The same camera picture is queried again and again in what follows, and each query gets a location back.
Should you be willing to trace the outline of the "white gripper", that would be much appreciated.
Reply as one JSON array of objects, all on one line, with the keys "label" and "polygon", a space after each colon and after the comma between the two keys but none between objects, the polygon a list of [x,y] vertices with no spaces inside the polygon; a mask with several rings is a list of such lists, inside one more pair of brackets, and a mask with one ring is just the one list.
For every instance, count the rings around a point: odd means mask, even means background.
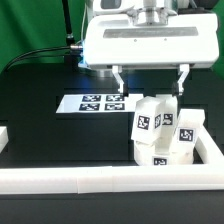
[{"label": "white gripper", "polygon": [[83,56],[92,69],[110,69],[125,94],[124,69],[174,69],[172,94],[181,96],[190,67],[209,68],[219,57],[218,17],[186,11],[177,0],[93,0]]}]

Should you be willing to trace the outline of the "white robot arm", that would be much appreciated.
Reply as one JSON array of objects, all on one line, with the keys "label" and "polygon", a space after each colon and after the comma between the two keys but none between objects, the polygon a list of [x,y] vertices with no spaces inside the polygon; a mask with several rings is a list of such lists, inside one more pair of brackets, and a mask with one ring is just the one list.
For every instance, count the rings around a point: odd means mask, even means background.
[{"label": "white robot arm", "polygon": [[176,69],[173,94],[182,95],[193,68],[219,57],[218,17],[190,0],[87,0],[83,64],[110,71],[125,92],[120,73],[129,69]]}]

